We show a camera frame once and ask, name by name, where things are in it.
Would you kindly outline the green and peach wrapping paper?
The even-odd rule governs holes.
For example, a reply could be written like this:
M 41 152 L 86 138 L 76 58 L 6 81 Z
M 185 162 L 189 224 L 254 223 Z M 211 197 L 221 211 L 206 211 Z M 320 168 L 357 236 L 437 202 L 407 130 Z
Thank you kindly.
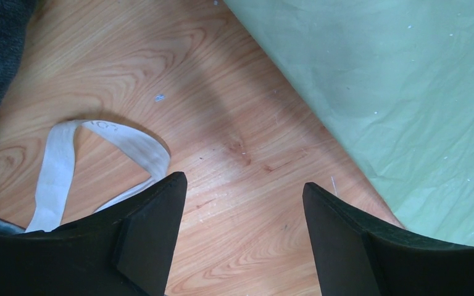
M 408 230 L 474 246 L 474 0 L 227 6 Z

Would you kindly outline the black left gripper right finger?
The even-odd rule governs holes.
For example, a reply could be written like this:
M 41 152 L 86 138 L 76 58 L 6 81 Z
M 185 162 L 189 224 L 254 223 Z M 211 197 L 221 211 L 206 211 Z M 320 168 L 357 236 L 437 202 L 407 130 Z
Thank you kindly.
M 323 295 L 474 295 L 474 247 L 399 228 L 315 183 L 302 199 Z

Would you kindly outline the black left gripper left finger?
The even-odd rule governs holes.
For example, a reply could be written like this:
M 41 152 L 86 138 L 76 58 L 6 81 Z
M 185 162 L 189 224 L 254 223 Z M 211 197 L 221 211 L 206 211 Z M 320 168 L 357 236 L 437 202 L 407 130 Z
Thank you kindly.
M 163 295 L 186 190 L 174 172 L 52 231 L 0 235 L 0 295 Z

